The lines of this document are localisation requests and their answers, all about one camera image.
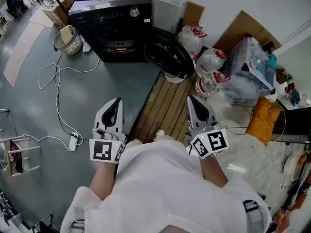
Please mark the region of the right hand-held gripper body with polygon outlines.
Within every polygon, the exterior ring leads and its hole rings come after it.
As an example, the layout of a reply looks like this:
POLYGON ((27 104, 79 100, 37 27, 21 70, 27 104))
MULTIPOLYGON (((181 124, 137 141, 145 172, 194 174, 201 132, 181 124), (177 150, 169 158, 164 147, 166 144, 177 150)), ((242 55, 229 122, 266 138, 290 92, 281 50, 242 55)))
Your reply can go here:
POLYGON ((200 159, 215 157, 229 148, 225 129, 218 121, 198 128, 190 124, 189 130, 186 131, 186 139, 189 142, 186 147, 188 154, 200 159))

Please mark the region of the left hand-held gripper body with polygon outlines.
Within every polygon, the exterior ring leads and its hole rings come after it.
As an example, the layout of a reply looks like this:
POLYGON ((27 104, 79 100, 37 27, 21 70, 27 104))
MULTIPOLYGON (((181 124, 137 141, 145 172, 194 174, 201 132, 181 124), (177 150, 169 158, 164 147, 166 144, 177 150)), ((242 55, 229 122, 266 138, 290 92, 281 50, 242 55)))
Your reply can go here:
POLYGON ((89 140, 90 159, 96 162, 118 164, 125 149, 127 135, 93 128, 89 140))

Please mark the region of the round black washer door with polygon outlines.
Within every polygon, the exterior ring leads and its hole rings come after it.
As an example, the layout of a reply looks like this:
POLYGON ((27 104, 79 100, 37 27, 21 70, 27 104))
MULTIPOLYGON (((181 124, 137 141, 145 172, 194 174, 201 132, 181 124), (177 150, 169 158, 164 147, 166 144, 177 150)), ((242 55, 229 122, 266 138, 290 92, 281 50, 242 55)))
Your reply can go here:
POLYGON ((157 66, 171 83, 180 83, 194 73, 190 54, 170 32, 152 28, 145 41, 143 53, 147 62, 157 66))

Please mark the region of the person's left forearm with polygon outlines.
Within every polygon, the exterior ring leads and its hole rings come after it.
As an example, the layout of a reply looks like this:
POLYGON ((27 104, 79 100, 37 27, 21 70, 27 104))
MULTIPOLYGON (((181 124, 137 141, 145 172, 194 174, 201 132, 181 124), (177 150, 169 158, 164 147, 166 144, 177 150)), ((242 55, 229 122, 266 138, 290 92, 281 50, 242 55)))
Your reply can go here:
POLYGON ((97 163, 97 171, 89 186, 101 200, 105 200, 112 192, 114 186, 115 167, 114 163, 97 163))

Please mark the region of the person's right forearm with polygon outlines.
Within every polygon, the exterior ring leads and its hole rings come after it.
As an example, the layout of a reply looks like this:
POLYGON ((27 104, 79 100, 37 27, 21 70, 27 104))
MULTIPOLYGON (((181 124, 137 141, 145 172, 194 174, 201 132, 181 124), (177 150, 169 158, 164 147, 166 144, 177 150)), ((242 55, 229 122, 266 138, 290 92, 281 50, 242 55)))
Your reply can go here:
POLYGON ((202 174, 205 180, 218 187, 224 187, 228 179, 215 157, 200 159, 202 174))

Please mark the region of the wooden deck platform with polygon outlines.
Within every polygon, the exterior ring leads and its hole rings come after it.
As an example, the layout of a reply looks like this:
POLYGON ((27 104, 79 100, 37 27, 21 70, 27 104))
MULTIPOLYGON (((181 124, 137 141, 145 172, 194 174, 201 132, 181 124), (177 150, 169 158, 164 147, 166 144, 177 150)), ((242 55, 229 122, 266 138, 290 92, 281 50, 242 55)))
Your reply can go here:
POLYGON ((180 83, 171 83, 163 74, 159 74, 130 132, 129 140, 137 138, 143 143, 150 143, 157 130, 162 128, 167 135, 186 146, 185 132, 189 129, 187 97, 195 94, 197 80, 198 76, 193 73, 180 83))

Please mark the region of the white tube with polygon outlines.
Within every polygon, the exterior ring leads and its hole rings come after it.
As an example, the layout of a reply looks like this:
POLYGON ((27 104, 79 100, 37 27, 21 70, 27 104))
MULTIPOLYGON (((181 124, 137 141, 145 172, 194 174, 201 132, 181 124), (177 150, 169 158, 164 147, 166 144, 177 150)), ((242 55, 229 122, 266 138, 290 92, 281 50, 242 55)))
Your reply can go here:
POLYGON ((240 173, 245 173, 246 172, 245 168, 242 168, 240 166, 236 166, 234 164, 228 164, 227 169, 233 170, 233 171, 236 171, 236 172, 240 172, 240 173))

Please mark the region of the clear plastic floor sheet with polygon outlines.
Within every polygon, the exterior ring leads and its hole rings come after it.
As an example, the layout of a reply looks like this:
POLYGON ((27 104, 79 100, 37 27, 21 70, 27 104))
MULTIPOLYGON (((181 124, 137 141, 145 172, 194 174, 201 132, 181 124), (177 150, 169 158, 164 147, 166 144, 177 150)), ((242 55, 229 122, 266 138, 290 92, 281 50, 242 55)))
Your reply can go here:
POLYGON ((271 213, 276 213, 288 197, 290 184, 283 174, 283 165, 290 155, 301 156, 303 145, 291 143, 287 146, 283 142, 273 142, 266 146, 245 133, 251 107, 231 105, 221 92, 206 98, 206 101, 227 133, 229 149, 217 156, 225 175, 229 179, 245 179, 254 190, 266 196, 265 202, 271 213), (245 168, 246 172, 229 170, 228 164, 245 168))

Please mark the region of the yellow badminton racket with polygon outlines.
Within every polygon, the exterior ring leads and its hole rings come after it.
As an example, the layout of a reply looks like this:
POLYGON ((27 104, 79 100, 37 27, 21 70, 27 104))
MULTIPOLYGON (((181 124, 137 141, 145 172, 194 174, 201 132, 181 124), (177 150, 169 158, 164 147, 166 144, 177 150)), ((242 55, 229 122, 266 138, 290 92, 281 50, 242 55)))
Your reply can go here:
POLYGON ((267 100, 273 106, 278 107, 280 109, 280 112, 279 112, 277 120, 275 121, 273 131, 272 131, 272 135, 271 135, 269 141, 266 142, 266 144, 279 141, 282 138, 282 136, 284 135, 284 132, 286 129, 286 115, 285 115, 284 108, 282 107, 282 104, 280 103, 279 100, 276 100, 276 101, 274 101, 272 99, 267 99, 267 100))

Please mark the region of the person's white shirt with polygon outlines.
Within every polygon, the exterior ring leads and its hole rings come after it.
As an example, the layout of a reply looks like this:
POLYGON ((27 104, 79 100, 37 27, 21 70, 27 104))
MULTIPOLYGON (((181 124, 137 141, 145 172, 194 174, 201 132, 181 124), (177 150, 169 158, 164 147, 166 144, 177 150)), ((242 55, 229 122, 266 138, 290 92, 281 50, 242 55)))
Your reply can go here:
POLYGON ((111 194, 101 200, 79 187, 61 233, 266 233, 271 214, 244 180, 224 187, 204 179, 200 160, 174 140, 124 150, 115 164, 111 194))

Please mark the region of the wicker basket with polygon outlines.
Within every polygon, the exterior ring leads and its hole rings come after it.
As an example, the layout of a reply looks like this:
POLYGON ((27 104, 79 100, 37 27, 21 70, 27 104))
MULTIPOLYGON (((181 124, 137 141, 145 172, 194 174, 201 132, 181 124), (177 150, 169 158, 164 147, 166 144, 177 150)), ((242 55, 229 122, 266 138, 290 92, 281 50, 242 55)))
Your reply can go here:
POLYGON ((77 54, 83 43, 78 35, 77 30, 71 26, 65 26, 55 36, 53 48, 55 51, 61 51, 68 56, 77 54))

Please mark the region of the white rack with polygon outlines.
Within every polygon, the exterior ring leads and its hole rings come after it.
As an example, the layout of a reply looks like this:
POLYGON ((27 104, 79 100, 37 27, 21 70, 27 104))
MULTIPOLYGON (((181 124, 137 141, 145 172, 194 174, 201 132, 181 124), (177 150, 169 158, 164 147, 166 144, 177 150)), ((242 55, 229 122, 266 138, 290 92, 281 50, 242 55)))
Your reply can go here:
POLYGON ((41 147, 22 147, 20 142, 30 139, 23 135, 1 139, 0 138, 0 167, 7 172, 9 178, 17 177, 41 168, 40 165, 31 166, 30 157, 23 157, 24 153, 40 150, 41 147))

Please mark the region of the beige floor mat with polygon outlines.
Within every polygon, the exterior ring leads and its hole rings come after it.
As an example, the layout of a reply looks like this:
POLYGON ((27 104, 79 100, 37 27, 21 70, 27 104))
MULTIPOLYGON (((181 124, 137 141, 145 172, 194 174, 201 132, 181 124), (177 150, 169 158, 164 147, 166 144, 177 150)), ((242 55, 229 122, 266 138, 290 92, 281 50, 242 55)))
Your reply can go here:
POLYGON ((15 86, 21 67, 43 29, 44 26, 30 22, 17 41, 3 72, 4 77, 12 87, 15 86))

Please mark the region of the small cardboard sheet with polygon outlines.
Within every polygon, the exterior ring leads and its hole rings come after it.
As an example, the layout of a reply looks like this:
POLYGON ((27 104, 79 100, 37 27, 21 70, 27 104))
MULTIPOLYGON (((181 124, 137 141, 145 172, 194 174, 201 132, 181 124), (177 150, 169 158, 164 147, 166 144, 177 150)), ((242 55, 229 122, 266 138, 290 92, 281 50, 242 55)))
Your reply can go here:
POLYGON ((204 6, 191 1, 186 2, 186 7, 183 15, 182 26, 191 25, 194 22, 199 22, 204 11, 204 6))

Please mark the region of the white box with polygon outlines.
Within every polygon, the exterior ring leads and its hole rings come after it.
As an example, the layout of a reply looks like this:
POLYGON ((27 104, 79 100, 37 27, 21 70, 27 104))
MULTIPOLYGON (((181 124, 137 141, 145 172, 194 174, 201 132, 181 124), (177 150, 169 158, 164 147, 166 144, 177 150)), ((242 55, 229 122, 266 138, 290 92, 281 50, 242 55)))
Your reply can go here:
POLYGON ((154 0, 153 26, 170 33, 175 33, 185 9, 184 0, 154 0))

